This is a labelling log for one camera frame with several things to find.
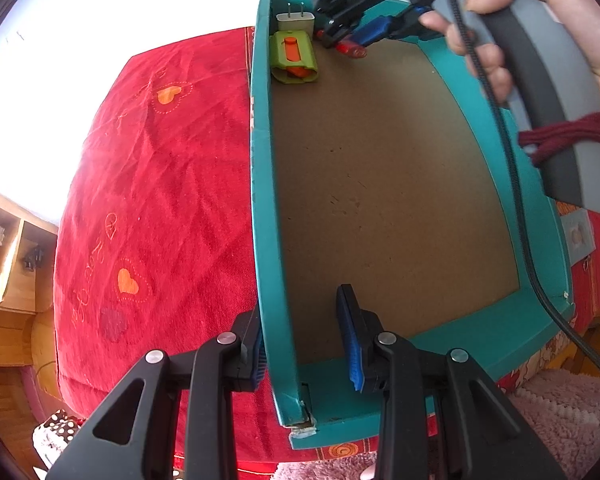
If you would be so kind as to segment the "white power adapter plug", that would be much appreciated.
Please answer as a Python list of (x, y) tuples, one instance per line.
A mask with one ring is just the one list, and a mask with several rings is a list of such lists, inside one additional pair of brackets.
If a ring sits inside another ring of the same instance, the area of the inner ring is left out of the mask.
[(303, 30), (310, 37), (314, 34), (315, 16), (312, 12), (307, 11), (303, 4), (300, 4), (299, 11), (291, 10), (291, 3), (287, 3), (285, 12), (276, 14), (277, 27), (281, 32), (285, 30)]

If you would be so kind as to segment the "red lighter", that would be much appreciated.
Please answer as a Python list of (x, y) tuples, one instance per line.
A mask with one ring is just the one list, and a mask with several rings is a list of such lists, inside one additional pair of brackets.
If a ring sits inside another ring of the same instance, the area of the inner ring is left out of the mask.
[(332, 49), (336, 52), (346, 56), (347, 58), (365, 58), (367, 55), (366, 47), (362, 47), (356, 42), (352, 41), (347, 35), (329, 35), (324, 29), (319, 29), (314, 37), (318, 40), (321, 45), (326, 49)]

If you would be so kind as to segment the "green orange utility knife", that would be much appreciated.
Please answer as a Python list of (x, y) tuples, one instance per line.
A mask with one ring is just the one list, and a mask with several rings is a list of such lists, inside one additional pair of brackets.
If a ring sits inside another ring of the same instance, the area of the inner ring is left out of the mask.
[(268, 40), (270, 69), (282, 84), (305, 84), (318, 78), (312, 39), (305, 30), (280, 30)]

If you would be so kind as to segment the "teal cardboard box lid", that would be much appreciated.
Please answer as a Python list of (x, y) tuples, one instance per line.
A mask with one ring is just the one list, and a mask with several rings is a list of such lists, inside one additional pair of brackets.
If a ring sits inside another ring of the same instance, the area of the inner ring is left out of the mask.
[(522, 263), (489, 107), (440, 40), (384, 40), (362, 60), (316, 47), (318, 77), (270, 71), (277, 15), (260, 0), (251, 69), (251, 209), (268, 370), (296, 450), (377, 434), (350, 382), (336, 291), (353, 287), (421, 349), (465, 349), (509, 387), (558, 351)]

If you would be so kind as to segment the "pink fluffy rug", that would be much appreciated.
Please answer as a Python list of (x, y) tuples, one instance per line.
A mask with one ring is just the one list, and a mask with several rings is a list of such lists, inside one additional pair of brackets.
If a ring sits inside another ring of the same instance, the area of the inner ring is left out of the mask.
[(543, 370), (508, 396), (569, 479), (600, 458), (600, 378)]

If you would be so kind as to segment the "red bedspread with hearts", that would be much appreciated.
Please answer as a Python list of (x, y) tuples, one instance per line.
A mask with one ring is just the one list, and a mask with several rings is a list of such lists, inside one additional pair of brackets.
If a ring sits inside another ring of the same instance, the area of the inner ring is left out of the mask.
[[(58, 388), (90, 416), (148, 351), (189, 352), (260, 308), (251, 209), (255, 28), (133, 56), (85, 139), (62, 216), (54, 315)], [(270, 373), (234, 397), (238, 464), (308, 462), (279, 425)]]

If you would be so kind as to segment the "polka dot fabric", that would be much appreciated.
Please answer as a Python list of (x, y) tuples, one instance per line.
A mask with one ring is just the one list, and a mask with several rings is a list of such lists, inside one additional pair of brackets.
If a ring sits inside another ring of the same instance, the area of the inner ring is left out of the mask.
[(65, 451), (83, 423), (83, 418), (73, 416), (65, 410), (57, 410), (45, 422), (34, 428), (32, 444), (47, 469), (50, 469)]

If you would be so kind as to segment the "dark red yarn tie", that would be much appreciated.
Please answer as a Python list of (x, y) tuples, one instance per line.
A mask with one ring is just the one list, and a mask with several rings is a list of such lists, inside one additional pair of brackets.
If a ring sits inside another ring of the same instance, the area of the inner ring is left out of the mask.
[(600, 112), (518, 133), (518, 144), (535, 167), (579, 142), (600, 144)]

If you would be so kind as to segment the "wooden bedside cabinet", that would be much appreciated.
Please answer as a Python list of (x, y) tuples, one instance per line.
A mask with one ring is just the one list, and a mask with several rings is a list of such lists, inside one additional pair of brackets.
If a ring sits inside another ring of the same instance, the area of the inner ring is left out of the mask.
[(23, 269), (34, 248), (55, 247), (57, 226), (0, 195), (0, 456), (25, 479), (34, 479), (38, 454), (31, 443), (36, 426), (21, 371), (32, 365), (31, 330), (35, 315), (50, 306), (52, 266)]

